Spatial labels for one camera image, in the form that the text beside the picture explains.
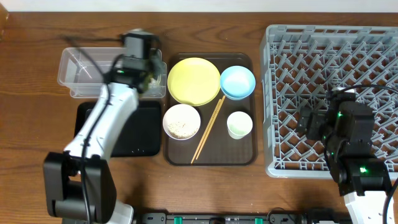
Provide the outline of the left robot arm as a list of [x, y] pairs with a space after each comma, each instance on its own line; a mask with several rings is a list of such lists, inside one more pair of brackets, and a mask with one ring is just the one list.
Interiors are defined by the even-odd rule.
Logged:
[[156, 76], [165, 74], [157, 54], [148, 59], [118, 55], [104, 73], [104, 84], [88, 119], [63, 152], [44, 159], [47, 212], [52, 217], [86, 223], [132, 223], [134, 209], [117, 199], [108, 165], [139, 95]]

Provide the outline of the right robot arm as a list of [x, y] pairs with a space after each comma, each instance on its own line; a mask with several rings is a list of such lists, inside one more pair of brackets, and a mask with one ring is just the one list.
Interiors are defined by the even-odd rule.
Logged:
[[326, 112], [301, 108], [296, 131], [322, 142], [326, 165], [353, 223], [393, 223], [397, 183], [372, 152], [375, 117], [370, 106], [357, 102], [358, 88], [328, 91]]

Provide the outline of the pale green cup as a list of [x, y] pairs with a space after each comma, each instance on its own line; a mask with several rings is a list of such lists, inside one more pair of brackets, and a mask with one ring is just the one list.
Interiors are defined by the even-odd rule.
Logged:
[[252, 127], [253, 121], [245, 112], [236, 111], [228, 116], [228, 134], [233, 139], [242, 139], [251, 132]]

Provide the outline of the white bowl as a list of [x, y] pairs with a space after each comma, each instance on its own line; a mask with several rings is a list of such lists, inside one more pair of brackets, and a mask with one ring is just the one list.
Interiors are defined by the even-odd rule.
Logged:
[[170, 138], [183, 141], [196, 135], [201, 126], [201, 118], [194, 107], [177, 104], [165, 112], [162, 125]]

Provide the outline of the light blue bowl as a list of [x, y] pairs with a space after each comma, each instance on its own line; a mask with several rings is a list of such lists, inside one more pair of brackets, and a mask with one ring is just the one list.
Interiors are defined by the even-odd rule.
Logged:
[[246, 67], [234, 65], [221, 73], [221, 91], [231, 100], [242, 100], [248, 97], [254, 91], [255, 86], [255, 76]]

